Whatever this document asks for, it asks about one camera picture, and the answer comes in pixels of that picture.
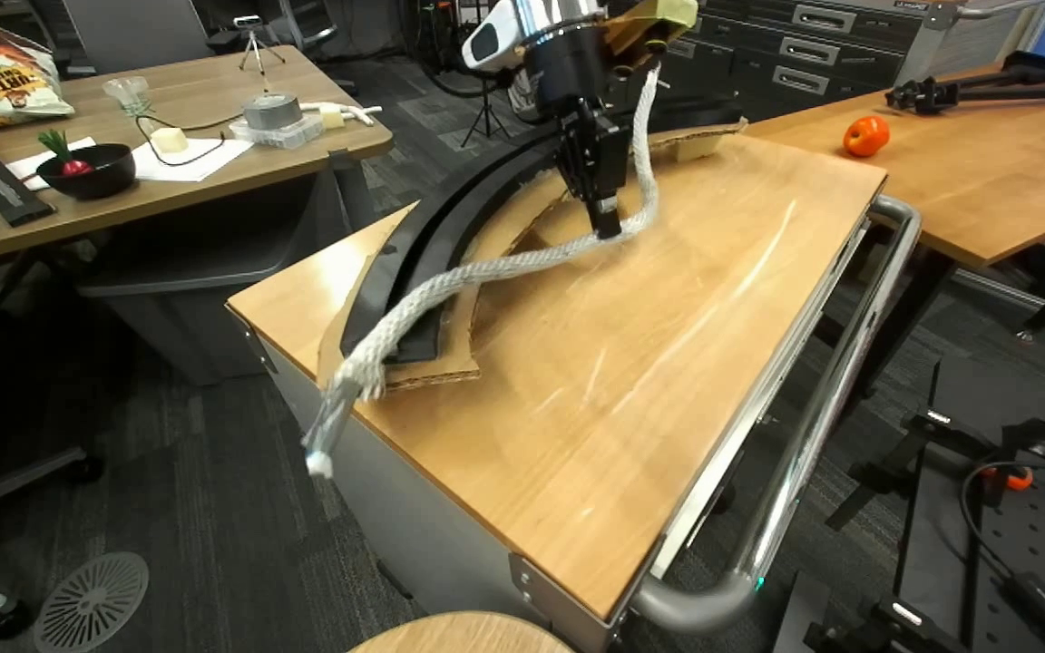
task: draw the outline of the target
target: gray cabinet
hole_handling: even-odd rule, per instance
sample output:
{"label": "gray cabinet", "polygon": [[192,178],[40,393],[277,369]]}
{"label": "gray cabinet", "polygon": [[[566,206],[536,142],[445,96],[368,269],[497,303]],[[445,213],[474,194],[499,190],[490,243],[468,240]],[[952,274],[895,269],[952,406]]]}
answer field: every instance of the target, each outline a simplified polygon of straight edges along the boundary
{"label": "gray cabinet", "polygon": [[664,80],[675,100],[723,100],[747,119],[764,119],[906,75],[990,66],[1028,35],[1029,20],[1029,0],[994,10],[900,0],[706,0],[694,33],[670,43]]}

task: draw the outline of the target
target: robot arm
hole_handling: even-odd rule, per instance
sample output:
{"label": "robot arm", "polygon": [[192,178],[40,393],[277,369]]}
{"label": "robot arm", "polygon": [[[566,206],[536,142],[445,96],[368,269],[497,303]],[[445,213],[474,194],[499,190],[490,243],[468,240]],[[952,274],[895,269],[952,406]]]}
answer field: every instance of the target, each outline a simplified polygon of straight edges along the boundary
{"label": "robot arm", "polygon": [[464,42],[468,69],[527,66],[540,117],[561,130],[559,175],[585,200],[599,240],[619,233],[630,126],[613,112],[619,75],[651,69],[698,21],[698,0],[640,0],[609,20],[594,0],[497,0]]}

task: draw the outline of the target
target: desk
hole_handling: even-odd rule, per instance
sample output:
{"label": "desk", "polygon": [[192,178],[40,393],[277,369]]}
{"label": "desk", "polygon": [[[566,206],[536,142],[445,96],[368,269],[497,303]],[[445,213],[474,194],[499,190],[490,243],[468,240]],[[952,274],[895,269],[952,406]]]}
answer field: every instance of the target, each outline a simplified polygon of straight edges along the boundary
{"label": "desk", "polygon": [[1045,101],[969,101],[944,117],[890,112],[884,96],[790,112],[750,136],[834,154],[843,130],[883,112],[891,142],[871,160],[890,171],[890,195],[923,210],[915,282],[871,347],[863,385],[890,362],[953,264],[990,269],[1045,243]]}
{"label": "desk", "polygon": [[[297,96],[301,101],[351,101],[325,74],[319,74],[301,50],[277,46],[285,66],[268,69],[268,83],[277,91]],[[211,123],[220,117],[238,112],[257,91],[261,80],[238,69],[242,56],[220,58],[197,58],[178,66],[156,69],[129,69],[123,75],[147,80],[147,110],[175,123]],[[75,106],[75,117],[57,119],[69,138],[95,138],[95,142],[126,142],[137,146],[140,136],[121,112],[111,100],[101,96],[109,75],[69,80],[65,100]],[[22,123],[0,130],[0,160],[19,160],[40,154],[37,130],[52,123]],[[19,254],[29,247],[46,247],[75,237],[89,237],[111,225],[156,219],[178,206],[211,204],[220,195],[278,184],[290,178],[317,175],[330,154],[378,154],[393,142],[382,123],[348,123],[342,130],[325,130],[319,142],[301,149],[250,149],[216,175],[198,184],[167,184],[167,183],[137,183],[137,190],[75,204],[57,194],[45,194],[53,213],[29,221],[29,225],[5,225],[0,221],[0,257]]]}
{"label": "desk", "polygon": [[[764,413],[884,178],[755,138],[699,142],[655,175],[664,219],[646,237],[480,289],[480,381],[364,402],[342,437],[332,483],[426,611],[521,614],[603,649]],[[527,243],[588,225],[580,204],[530,194],[503,206],[540,213]],[[319,354],[388,233],[378,221],[232,297],[303,425],[332,375]]]}

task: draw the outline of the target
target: metal handle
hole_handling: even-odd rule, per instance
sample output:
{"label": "metal handle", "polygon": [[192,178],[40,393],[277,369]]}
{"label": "metal handle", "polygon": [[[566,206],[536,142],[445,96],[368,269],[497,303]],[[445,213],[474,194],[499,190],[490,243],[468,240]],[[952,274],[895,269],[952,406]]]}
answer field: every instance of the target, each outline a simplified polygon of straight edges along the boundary
{"label": "metal handle", "polygon": [[817,61],[817,66],[834,66],[843,46],[834,43],[817,43],[817,42],[799,42],[799,35],[784,35],[779,42],[779,56],[784,58],[799,58],[799,61]]}
{"label": "metal handle", "polygon": [[801,91],[801,96],[822,96],[828,91],[828,75],[817,75],[817,74],[807,74],[807,69],[786,69],[786,66],[771,69],[771,83]]}
{"label": "metal handle", "polygon": [[845,339],[843,339],[845,346],[834,354],[834,360],[828,362],[828,375],[811,389],[810,409],[807,409],[790,445],[784,450],[784,460],[769,483],[769,495],[740,536],[736,563],[728,565],[728,572],[711,592],[683,592],[683,587],[670,587],[655,576],[646,576],[636,587],[630,603],[655,627],[667,627],[667,633],[723,627],[750,603],[750,595],[759,587],[764,587],[764,572],[769,572],[769,565],[779,553],[779,541],[784,541],[784,533],[799,513],[799,495],[810,483],[817,456],[819,456],[819,445],[822,445],[831,425],[839,422],[839,409],[850,398],[850,389],[856,381],[863,354],[866,354],[866,346],[883,325],[890,293],[891,293],[903,264],[911,262],[911,251],[915,251],[918,233],[923,233],[918,213],[911,206],[895,204],[891,195],[879,195],[874,213],[891,225],[895,247],[884,251],[883,280],[874,288],[866,288],[863,310],[845,327]]}
{"label": "metal handle", "polygon": [[856,10],[839,10],[839,8],[799,5],[790,10],[790,25],[817,28],[817,33],[853,33],[853,21],[856,21]]}

